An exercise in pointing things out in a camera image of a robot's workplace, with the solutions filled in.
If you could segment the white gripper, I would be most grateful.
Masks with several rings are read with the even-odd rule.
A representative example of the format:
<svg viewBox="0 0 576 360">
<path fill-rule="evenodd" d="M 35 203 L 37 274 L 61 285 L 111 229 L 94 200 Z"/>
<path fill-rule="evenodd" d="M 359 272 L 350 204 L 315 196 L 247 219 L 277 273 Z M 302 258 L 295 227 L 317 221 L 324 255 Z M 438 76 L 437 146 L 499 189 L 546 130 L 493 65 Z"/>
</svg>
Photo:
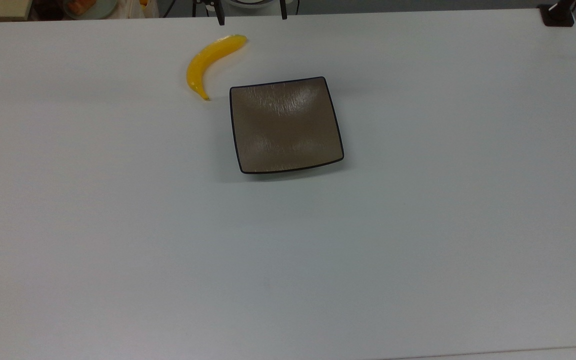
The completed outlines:
<svg viewBox="0 0 576 360">
<path fill-rule="evenodd" d="M 226 4 L 231 7 L 244 10 L 262 10 L 265 8 L 278 8 L 281 18 L 286 20 L 288 18 L 287 1 L 286 0 L 226 0 Z M 215 3 L 215 15 L 220 26 L 226 24 L 226 16 L 224 7 L 221 1 Z"/>
</svg>

